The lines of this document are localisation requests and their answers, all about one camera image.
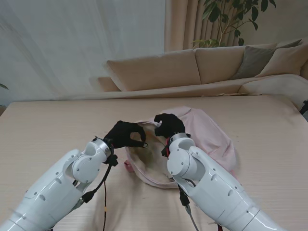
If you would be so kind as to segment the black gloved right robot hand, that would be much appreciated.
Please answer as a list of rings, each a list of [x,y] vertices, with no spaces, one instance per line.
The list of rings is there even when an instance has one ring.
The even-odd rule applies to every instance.
[[[160,126],[154,130],[156,136],[168,139],[175,134],[186,132],[184,123],[174,114],[156,115],[154,122],[160,123]]]

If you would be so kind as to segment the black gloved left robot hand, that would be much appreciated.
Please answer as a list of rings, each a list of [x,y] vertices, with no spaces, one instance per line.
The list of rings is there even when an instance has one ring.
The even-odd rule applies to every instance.
[[[139,133],[141,141],[132,139],[131,133]],[[122,147],[141,147],[147,148],[146,134],[143,127],[137,123],[118,121],[113,128],[107,133],[103,141],[114,149]]]

